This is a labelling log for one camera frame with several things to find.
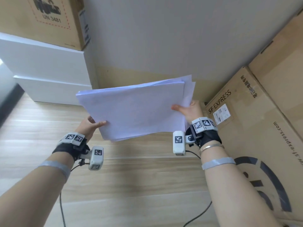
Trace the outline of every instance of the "black wrist strap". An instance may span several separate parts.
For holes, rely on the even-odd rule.
[[[209,142],[209,141],[213,141],[216,140],[218,142],[220,142],[222,144],[222,141],[218,135],[218,132],[215,130],[205,130],[199,134],[197,134],[195,132],[195,129],[193,127],[193,125],[191,125],[185,135],[193,135],[194,139],[195,139],[195,144],[201,148],[201,146],[203,146],[205,143]]]
[[[74,161],[77,161],[82,154],[85,154],[87,150],[90,150],[88,145],[86,145],[86,139],[82,141],[80,146],[73,145],[71,143],[61,143],[59,144],[52,153],[55,152],[66,152],[69,153]]]

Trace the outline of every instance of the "black cable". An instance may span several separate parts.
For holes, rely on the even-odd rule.
[[[83,166],[83,165],[81,165],[81,164],[76,165],[73,169],[71,169],[71,172],[72,172],[74,169],[76,169],[77,167]],[[64,218],[64,214],[63,214],[63,208],[62,208],[61,193],[62,193],[62,192],[60,192],[60,195],[59,195],[60,209],[61,209],[61,215],[62,215],[62,220],[63,220],[63,226],[66,227],[65,218]]]
[[[186,150],[185,152],[190,152],[190,153],[193,153],[195,156],[197,156],[199,159],[201,159],[196,153],[190,151],[190,150]],[[186,222],[183,227],[187,226],[189,223],[191,223],[192,221],[194,221],[195,219],[201,217],[210,207],[210,205],[212,204],[212,201],[210,202],[210,204],[206,207],[206,209],[201,213],[199,214],[198,216],[194,217],[193,219],[191,219],[190,221]]]

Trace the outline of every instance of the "sf logo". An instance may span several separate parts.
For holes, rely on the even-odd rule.
[[[253,157],[238,157],[235,159],[236,165],[248,163],[248,164],[257,164],[258,159]],[[274,172],[264,163],[261,161],[260,163],[260,169],[267,175],[273,186],[275,187],[275,190],[277,191],[279,195],[279,203],[281,206],[281,209],[285,212],[291,212],[291,206],[290,201],[287,196],[287,193],[282,185],[282,183],[279,181],[278,177],[274,174]],[[246,178],[249,177],[247,172],[243,172]],[[258,190],[258,188],[264,187],[263,182],[261,180],[252,180],[250,183],[257,189],[259,195],[265,200],[266,204],[271,210],[274,210],[274,206],[270,200],[270,198],[263,192]]]

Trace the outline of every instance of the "forearm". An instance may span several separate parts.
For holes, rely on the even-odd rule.
[[[201,155],[202,164],[229,157],[222,147],[211,147]],[[235,164],[205,170],[214,209],[221,227],[280,226],[266,203]]]
[[[70,169],[74,164],[66,152],[56,152],[47,160]],[[0,197],[0,226],[43,226],[65,183],[60,169],[36,168]]]

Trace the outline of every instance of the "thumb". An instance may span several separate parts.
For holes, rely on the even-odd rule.
[[[105,124],[106,124],[106,121],[100,121],[100,122],[94,123],[94,128],[102,127]]]
[[[179,112],[181,112],[184,115],[185,115],[186,110],[187,110],[187,107],[182,107],[181,105],[178,105],[178,104],[172,105],[171,108],[172,108],[172,110],[179,111]]]

